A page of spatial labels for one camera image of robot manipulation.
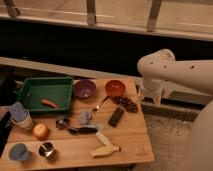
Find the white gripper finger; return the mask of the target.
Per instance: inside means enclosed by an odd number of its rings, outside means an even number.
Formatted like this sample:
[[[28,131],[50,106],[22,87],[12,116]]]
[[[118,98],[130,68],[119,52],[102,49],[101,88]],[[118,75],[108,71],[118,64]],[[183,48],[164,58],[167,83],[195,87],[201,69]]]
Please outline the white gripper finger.
[[[139,94],[138,95],[138,102],[142,102],[144,100],[144,95],[143,94]]]
[[[159,106],[161,104],[161,96],[155,96],[153,101],[155,105]]]

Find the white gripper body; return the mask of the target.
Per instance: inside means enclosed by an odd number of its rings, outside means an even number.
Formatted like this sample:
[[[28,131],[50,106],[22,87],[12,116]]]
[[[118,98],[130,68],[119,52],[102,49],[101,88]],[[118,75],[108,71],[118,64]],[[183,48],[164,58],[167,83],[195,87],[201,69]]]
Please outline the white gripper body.
[[[139,96],[141,98],[160,97],[163,89],[163,81],[158,79],[143,78],[139,88]]]

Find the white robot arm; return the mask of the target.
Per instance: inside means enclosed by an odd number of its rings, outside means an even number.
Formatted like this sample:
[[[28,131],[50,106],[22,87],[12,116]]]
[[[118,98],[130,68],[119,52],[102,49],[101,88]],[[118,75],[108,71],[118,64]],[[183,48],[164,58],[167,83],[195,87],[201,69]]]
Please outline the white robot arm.
[[[161,49],[139,59],[142,75],[141,99],[161,103],[165,80],[212,96],[194,121],[182,159],[181,171],[213,171],[213,60],[177,61],[169,49]]]

